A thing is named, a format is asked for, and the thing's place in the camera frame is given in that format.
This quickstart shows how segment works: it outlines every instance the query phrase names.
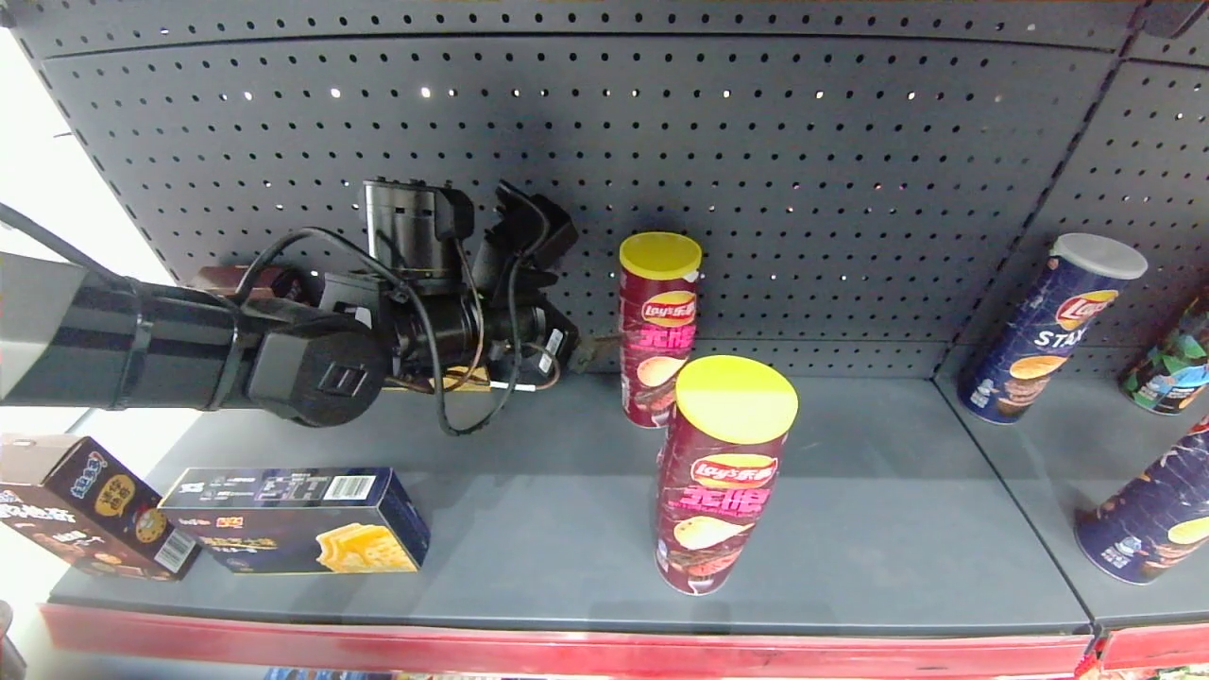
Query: potato chip can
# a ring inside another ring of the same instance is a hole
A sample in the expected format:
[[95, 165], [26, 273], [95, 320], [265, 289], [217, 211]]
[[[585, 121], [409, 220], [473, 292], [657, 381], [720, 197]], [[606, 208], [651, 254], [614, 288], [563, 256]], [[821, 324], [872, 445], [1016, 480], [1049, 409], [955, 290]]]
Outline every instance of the potato chip can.
[[773, 494], [798, 393], [748, 358], [688, 363], [659, 451], [655, 565], [689, 595], [722, 587]]
[[1093, 234], [1064, 234], [995, 346], [961, 380], [961, 403], [978, 417], [1020, 420], [1066, 363], [1092, 319], [1146, 272], [1146, 258]]
[[1080, 548], [1111, 576], [1150, 583], [1209, 540], [1209, 416], [1094, 513]]
[[1139, 407], [1175, 415], [1209, 385], [1209, 288], [1184, 310], [1163, 340], [1121, 378]]
[[621, 242], [621, 405], [640, 427], [665, 427], [676, 374], [696, 335], [701, 247], [652, 231]]

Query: black cable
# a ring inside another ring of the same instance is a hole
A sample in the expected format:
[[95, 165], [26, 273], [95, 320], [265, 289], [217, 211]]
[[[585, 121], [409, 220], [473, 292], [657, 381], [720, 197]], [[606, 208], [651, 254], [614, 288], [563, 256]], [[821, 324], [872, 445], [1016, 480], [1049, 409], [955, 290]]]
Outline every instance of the black cable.
[[97, 260], [85, 255], [75, 246], [51, 234], [48, 229], [21, 214], [12, 207], [0, 202], [0, 221], [12, 225], [13, 229], [46, 246], [64, 260], [85, 267], [97, 275], [115, 288], [128, 289], [131, 282], [125, 276], [118, 276]]
[[407, 290], [412, 298], [418, 298], [416, 292], [411, 289], [411, 286], [409, 286], [406, 281], [400, 278], [382, 263], [371, 258], [369, 253], [361, 250], [347, 238], [332, 234], [326, 229], [319, 229], [318, 226], [302, 226], [287, 234], [285, 236], [282, 236], [274, 241], [272, 246], [256, 255], [256, 259], [248, 265], [248, 271], [243, 272], [243, 278], [239, 280], [238, 288], [236, 288], [235, 294], [231, 295], [231, 301], [236, 305], [243, 306], [243, 304], [247, 302], [248, 298], [251, 295], [253, 288], [256, 287], [256, 278], [259, 278], [260, 273], [265, 271], [265, 267], [267, 267], [277, 258], [277, 255], [280, 255], [282, 250], [291, 243], [308, 237], [323, 238], [342, 250], [351, 253], [353, 257], [359, 259], [361, 264], [372, 270], [374, 273], [386, 278], [394, 287]]
[[433, 381], [436, 386], [436, 417], [440, 421], [441, 430], [447, 434], [461, 436], [472, 434], [487, 426], [491, 419], [496, 417], [501, 410], [503, 410], [504, 404], [508, 403], [508, 398], [513, 396], [516, 391], [516, 384], [521, 379], [521, 364], [523, 362], [523, 342], [521, 341], [521, 329], [520, 329], [520, 315], [516, 312], [516, 273], [520, 271], [521, 265], [537, 252], [537, 249], [545, 242], [546, 236], [550, 234], [550, 219], [545, 217], [533, 200], [520, 192], [515, 186], [501, 180], [499, 186], [505, 194], [513, 198], [525, 203], [531, 211], [537, 213], [537, 217], [542, 219], [542, 234], [533, 240], [532, 243], [525, 247], [520, 254], [516, 257], [516, 261], [513, 263], [513, 270], [508, 272], [508, 317], [513, 325], [513, 370], [511, 375], [508, 378], [508, 387], [504, 388], [503, 396], [496, 402], [491, 411], [482, 416], [482, 420], [475, 422], [474, 425], [464, 428], [457, 428], [450, 425], [449, 417], [445, 414], [445, 379], [444, 375], [438, 373], [438, 379]]
[[415, 304], [416, 313], [420, 316], [420, 325], [423, 328], [424, 335], [428, 336], [428, 352], [433, 365], [433, 396], [436, 398], [436, 421], [441, 431], [452, 437], [478, 432], [486, 427], [496, 414], [503, 410], [504, 404], [508, 403], [508, 398], [516, 391], [516, 384], [520, 381], [521, 365], [523, 363], [523, 342], [521, 340], [520, 332], [520, 315], [516, 311], [516, 276], [525, 260], [531, 258], [533, 253], [537, 252], [537, 249], [545, 241], [546, 236], [550, 234], [550, 219], [545, 217], [545, 213], [542, 212], [536, 203], [533, 203], [532, 198], [520, 192], [515, 186], [508, 184], [507, 181], [501, 181], [499, 186], [513, 198], [525, 203], [530, 209], [537, 213], [538, 218], [542, 220], [542, 232], [516, 257], [516, 261], [513, 264], [513, 269], [508, 273], [508, 316], [513, 327], [513, 370], [508, 379], [508, 387], [504, 388], [503, 396], [498, 402], [496, 402], [496, 405], [492, 407], [491, 411], [469, 427], [453, 427], [449, 420], [449, 415], [446, 414], [445, 371], [441, 369], [440, 350], [436, 347], [436, 333], [433, 330], [432, 318], [428, 316], [428, 309], [424, 306], [420, 294], [416, 293], [415, 288], [412, 288], [406, 280], [399, 277], [397, 273], [391, 271], [389, 267], [375, 260], [369, 253], [361, 250], [348, 240], [317, 226], [303, 226], [278, 238], [272, 246], [261, 252], [260, 255], [256, 255], [256, 259], [248, 266], [248, 271], [245, 271], [243, 278], [239, 280], [238, 288], [236, 288], [235, 294], [231, 295], [231, 301], [242, 306], [251, 295], [251, 290], [255, 288], [255, 282], [256, 278], [260, 277], [260, 273], [291, 243], [308, 237], [317, 237], [337, 246], [339, 248], [357, 257], [357, 259], [374, 271], [374, 273], [386, 278], [395, 288], [401, 289]]
[[[428, 316], [428, 307], [424, 306], [424, 302], [423, 300], [421, 300], [420, 294], [416, 293], [416, 289], [412, 288], [406, 280], [391, 271], [391, 269], [383, 265], [382, 263], [375, 260], [372, 257], [370, 257], [369, 253], [361, 250], [347, 238], [343, 238], [342, 236], [332, 234], [325, 229], [319, 229], [318, 226], [299, 227], [293, 232], [278, 238], [277, 241], [273, 242], [272, 246], [270, 246], [268, 248], [262, 250], [259, 255], [256, 255], [256, 259], [253, 260], [250, 265], [248, 265], [248, 271], [245, 271], [243, 273], [243, 278], [239, 280], [239, 287], [236, 288], [235, 294], [231, 295], [230, 298], [231, 301], [236, 305], [243, 306], [243, 304], [248, 300], [249, 295], [251, 295], [251, 289], [255, 288], [256, 278], [260, 277], [260, 272], [262, 272], [265, 267], [268, 266], [268, 264], [272, 263], [273, 259], [277, 258], [277, 255], [280, 255], [282, 250], [284, 250], [291, 243], [296, 243], [297, 241], [310, 237], [323, 238], [324, 241], [328, 241], [334, 246], [339, 247], [340, 249], [352, 254], [358, 260], [360, 260], [361, 264], [372, 270], [374, 273], [377, 273], [382, 278], [386, 278], [397, 289], [403, 290], [406, 294], [406, 298], [410, 299], [416, 305], [416, 313], [420, 316], [420, 325], [424, 329], [424, 335], [428, 336], [428, 352], [433, 362], [433, 375], [436, 376], [436, 379], [433, 380], [433, 394], [436, 396], [438, 400], [436, 402], [438, 415], [440, 416], [441, 430], [444, 430], [446, 434], [451, 434], [455, 437], [458, 434], [469, 434], [469, 432], [461, 432], [453, 428], [453, 426], [450, 425], [449, 419], [445, 417], [445, 408], [444, 408], [445, 371], [441, 369], [440, 350], [438, 350], [436, 347], [436, 333], [433, 330], [433, 321]], [[407, 266], [406, 263], [400, 261], [400, 264], [403, 264], [404, 267]]]

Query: red shelf edge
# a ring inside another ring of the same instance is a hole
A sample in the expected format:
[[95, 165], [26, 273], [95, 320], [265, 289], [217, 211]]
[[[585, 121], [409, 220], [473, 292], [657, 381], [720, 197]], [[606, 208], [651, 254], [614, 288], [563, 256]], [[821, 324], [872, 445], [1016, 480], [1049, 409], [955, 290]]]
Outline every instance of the red shelf edge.
[[1168, 668], [1209, 661], [1209, 623], [1144, 626], [1113, 630], [1100, 665], [1105, 670]]
[[797, 638], [254, 623], [45, 604], [63, 650], [416, 673], [624, 678], [1069, 678], [1089, 635]]

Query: blue chip can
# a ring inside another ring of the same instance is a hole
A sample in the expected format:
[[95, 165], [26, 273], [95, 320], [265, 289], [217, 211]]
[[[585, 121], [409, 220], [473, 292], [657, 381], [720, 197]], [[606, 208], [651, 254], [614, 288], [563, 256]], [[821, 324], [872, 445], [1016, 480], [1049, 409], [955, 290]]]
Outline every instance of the blue chip can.
[[[1064, 243], [1068, 237], [1082, 238]], [[1103, 257], [1105, 247], [1110, 255], [1124, 254], [1124, 259]], [[1087, 334], [1095, 315], [1145, 270], [1145, 258], [1123, 243], [1087, 234], [1060, 237], [994, 348], [961, 381], [961, 402], [989, 422], [1020, 420]], [[1120, 275], [1107, 276], [1107, 271]]]
[[1087, 559], [1150, 583], [1209, 540], [1209, 416], [1094, 513], [1076, 521]]
[[1188, 408], [1209, 385], [1209, 287], [1184, 310], [1163, 340], [1121, 379], [1139, 407], [1164, 415]]

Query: yellow lid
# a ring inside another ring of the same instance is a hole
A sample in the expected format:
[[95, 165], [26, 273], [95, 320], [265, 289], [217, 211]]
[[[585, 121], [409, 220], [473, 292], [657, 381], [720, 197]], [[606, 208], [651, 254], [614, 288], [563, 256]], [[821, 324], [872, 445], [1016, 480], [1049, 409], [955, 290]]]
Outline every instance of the yellow lid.
[[636, 234], [621, 242], [621, 266], [652, 281], [675, 281], [701, 267], [701, 247], [669, 231]]
[[745, 357], [704, 357], [676, 379], [676, 409], [715, 439], [763, 444], [788, 432], [798, 393], [776, 370]]

